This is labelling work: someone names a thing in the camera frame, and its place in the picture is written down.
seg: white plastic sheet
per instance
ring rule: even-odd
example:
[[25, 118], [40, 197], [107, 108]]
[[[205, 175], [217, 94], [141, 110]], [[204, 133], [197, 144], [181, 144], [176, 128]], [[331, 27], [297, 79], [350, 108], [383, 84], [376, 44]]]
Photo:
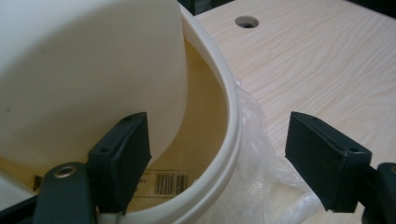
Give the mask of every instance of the white plastic sheet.
[[[243, 112], [239, 160], [226, 189], [198, 223], [301, 223], [318, 211], [320, 200], [294, 168], [275, 154], [263, 124], [261, 106], [238, 86]], [[285, 186], [286, 194], [286, 190], [296, 189], [300, 198], [275, 215], [271, 203], [282, 200], [274, 198], [279, 185]]]

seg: light wood grain surface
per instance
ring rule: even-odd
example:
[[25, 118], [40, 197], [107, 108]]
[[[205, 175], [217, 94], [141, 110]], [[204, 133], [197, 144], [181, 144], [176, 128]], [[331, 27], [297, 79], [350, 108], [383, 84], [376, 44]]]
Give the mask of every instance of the light wood grain surface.
[[[260, 24], [238, 27], [239, 16]], [[374, 168], [396, 161], [396, 20], [342, 0], [236, 0], [196, 18], [262, 105], [277, 155], [300, 111], [372, 150]], [[361, 223], [361, 212], [321, 209], [305, 223]]]

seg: clamp jaw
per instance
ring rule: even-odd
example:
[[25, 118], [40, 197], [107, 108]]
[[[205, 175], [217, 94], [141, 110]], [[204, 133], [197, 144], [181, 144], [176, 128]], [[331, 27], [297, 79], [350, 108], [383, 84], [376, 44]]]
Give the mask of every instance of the clamp jaw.
[[96, 214], [123, 213], [151, 155], [146, 113], [122, 119], [88, 154], [44, 176], [38, 196], [0, 212], [0, 223], [96, 223]]
[[324, 121], [291, 112], [286, 158], [326, 210], [353, 213], [363, 224], [396, 223], [396, 163], [370, 166], [372, 152]]

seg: round hole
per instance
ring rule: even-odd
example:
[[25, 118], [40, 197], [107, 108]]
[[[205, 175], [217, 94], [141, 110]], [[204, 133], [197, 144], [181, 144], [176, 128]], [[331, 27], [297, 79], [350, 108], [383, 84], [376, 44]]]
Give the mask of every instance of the round hole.
[[76, 172], [76, 167], [65, 166], [65, 167], [62, 167], [61, 169], [59, 169], [57, 172], [55, 172], [54, 176], [56, 178], [65, 178], [65, 177], [72, 175], [75, 172]]
[[351, 152], [360, 152], [357, 148], [355, 148], [355, 147], [350, 147], [349, 148], [349, 151], [351, 151]]
[[100, 149], [100, 152], [101, 152], [101, 153], [107, 153], [109, 150], [110, 150], [110, 148], [108, 148], [108, 147], [102, 147], [102, 148]]
[[250, 16], [238, 17], [236, 18], [235, 23], [238, 26], [247, 29], [255, 28], [259, 25], [259, 21], [256, 18]]

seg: barcode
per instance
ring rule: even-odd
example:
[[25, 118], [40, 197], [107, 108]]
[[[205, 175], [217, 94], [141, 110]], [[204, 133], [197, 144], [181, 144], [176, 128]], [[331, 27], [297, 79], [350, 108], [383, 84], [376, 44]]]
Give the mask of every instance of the barcode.
[[155, 178], [154, 194], [178, 195], [188, 185], [188, 177], [184, 174], [157, 174]]

